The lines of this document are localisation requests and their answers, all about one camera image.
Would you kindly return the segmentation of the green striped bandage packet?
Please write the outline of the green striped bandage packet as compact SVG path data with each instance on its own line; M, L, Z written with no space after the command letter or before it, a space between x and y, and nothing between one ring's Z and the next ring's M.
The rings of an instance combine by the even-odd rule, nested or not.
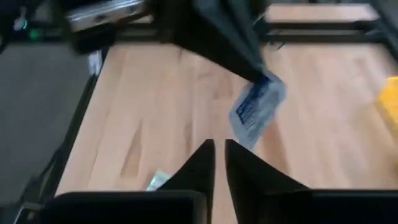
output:
M146 188L147 191L155 191L162 185L164 185L169 179L171 178L171 175L161 171L157 170L151 179L149 186Z

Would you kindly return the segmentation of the silver frame bracket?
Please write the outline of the silver frame bracket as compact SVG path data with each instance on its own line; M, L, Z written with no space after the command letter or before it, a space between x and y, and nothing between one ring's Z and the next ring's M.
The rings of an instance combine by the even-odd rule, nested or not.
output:
M146 0L107 0L74 9L66 19L72 31L78 32L142 14L146 9Z

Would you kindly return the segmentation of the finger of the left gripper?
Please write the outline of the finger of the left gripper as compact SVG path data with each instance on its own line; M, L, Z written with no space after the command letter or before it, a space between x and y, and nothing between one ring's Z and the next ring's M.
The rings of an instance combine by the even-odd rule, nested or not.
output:
M250 70L267 76L246 0L198 0L198 10L249 64Z
M250 0L251 20L254 15ZM198 10L198 0L151 0L155 24L161 42L177 45L256 83L262 76L249 69L225 37Z

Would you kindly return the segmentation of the white alcohol pad packet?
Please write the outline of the white alcohol pad packet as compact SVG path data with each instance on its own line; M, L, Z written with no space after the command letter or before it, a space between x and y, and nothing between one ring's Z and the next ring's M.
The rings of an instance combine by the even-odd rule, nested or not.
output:
M229 122L240 145L249 150L255 146L285 96L285 84L269 70L259 82L243 88L229 112Z

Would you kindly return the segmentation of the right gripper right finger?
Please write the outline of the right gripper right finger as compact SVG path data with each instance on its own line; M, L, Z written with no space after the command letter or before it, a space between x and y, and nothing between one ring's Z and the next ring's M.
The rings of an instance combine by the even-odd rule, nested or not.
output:
M398 190L311 189L232 139L225 160L238 224L398 224Z

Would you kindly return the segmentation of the yellow plastic basket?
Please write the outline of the yellow plastic basket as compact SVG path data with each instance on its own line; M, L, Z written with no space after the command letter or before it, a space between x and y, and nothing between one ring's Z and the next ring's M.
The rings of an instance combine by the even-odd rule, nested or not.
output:
M398 77L389 77L380 91L377 103L393 138L398 141Z

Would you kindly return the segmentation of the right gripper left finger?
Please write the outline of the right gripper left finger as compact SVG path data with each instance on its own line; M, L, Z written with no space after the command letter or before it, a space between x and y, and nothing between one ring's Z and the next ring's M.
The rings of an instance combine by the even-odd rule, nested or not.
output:
M40 211L40 224L210 224L215 143L207 139L155 191L71 192Z

